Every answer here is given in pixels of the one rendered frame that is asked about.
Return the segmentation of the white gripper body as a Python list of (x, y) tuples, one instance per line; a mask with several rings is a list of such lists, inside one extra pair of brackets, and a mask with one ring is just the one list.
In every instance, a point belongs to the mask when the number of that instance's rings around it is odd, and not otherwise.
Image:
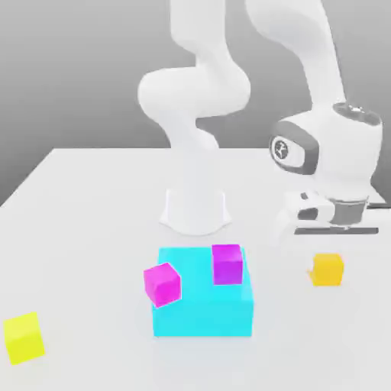
[(378, 227), (299, 227), (294, 230), (293, 237), (296, 241), (305, 240), (312, 236), (368, 236), (379, 234)]

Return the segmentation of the small purple cube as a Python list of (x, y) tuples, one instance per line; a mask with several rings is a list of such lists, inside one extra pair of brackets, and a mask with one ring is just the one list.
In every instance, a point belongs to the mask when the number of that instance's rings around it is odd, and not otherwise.
[(212, 245), (212, 277), (215, 285), (240, 285), (244, 259), (239, 244)]

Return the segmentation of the small yellow cube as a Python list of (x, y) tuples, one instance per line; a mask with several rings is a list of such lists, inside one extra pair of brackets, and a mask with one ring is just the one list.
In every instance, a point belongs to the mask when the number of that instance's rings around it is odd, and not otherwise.
[(12, 365), (45, 355), (44, 342), (36, 312), (3, 321), (5, 347)]

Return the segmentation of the large cyan box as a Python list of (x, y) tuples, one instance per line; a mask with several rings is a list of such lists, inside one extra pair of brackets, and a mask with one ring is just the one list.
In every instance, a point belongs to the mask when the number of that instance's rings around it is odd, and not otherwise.
[(212, 249), (162, 247), (158, 264), (170, 263), (181, 276), (182, 298), (160, 308), (152, 306), (156, 337), (250, 337), (254, 294), (247, 261), (240, 285), (212, 282)]

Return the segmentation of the small magenta cube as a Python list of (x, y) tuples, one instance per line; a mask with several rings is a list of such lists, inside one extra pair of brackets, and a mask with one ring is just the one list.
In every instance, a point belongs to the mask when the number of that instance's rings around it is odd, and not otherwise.
[(146, 269), (143, 275), (144, 290), (155, 308), (181, 299), (181, 276), (170, 263), (162, 263)]

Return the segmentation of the small orange cube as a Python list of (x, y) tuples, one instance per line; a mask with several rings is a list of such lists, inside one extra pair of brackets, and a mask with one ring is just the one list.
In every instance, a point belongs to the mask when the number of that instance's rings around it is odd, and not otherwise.
[(339, 254), (319, 253), (313, 257), (308, 275), (314, 286), (340, 286), (344, 262)]

